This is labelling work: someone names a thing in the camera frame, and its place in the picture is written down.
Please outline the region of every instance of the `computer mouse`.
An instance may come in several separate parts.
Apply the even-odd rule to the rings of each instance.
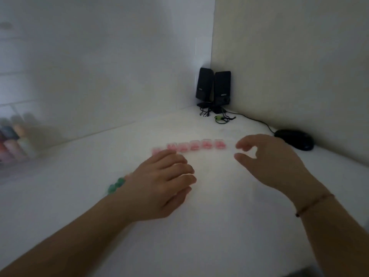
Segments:
[[[313,138],[302,131],[282,129],[274,133],[274,137],[283,139],[287,144],[302,151],[311,151],[314,148]]]

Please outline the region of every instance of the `desk surface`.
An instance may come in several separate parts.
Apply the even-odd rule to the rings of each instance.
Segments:
[[[2,171],[0,268],[81,215],[154,146],[225,139],[228,149],[185,156],[198,179],[172,216],[133,225],[93,276],[283,276],[314,257],[293,205],[233,159],[234,144],[266,126],[237,117],[219,125],[190,107],[47,150]],[[320,147],[297,151],[361,224],[369,219],[369,168]]]

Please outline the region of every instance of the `black speaker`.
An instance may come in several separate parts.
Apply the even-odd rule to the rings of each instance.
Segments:
[[[231,102],[231,72],[217,72],[214,76],[213,106],[224,106]]]
[[[212,69],[201,68],[197,81],[196,98],[210,102],[210,93],[213,89],[214,72]]]

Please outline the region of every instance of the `left hand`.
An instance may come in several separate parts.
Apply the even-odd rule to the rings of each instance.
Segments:
[[[169,216],[196,182],[183,155],[164,150],[143,162],[114,194],[106,197],[114,217],[126,222]]]

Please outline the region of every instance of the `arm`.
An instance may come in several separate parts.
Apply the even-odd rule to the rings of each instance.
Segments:
[[[236,148],[258,148],[256,159],[235,154],[235,159],[263,184],[286,195],[297,210],[329,190],[306,169],[283,140],[268,135],[250,135]],[[339,202],[329,197],[301,215],[316,259],[327,277],[369,275],[369,235]]]
[[[4,276],[84,276],[109,243],[132,222],[169,216],[196,182],[194,170],[175,151],[142,163],[114,194],[25,253]]]

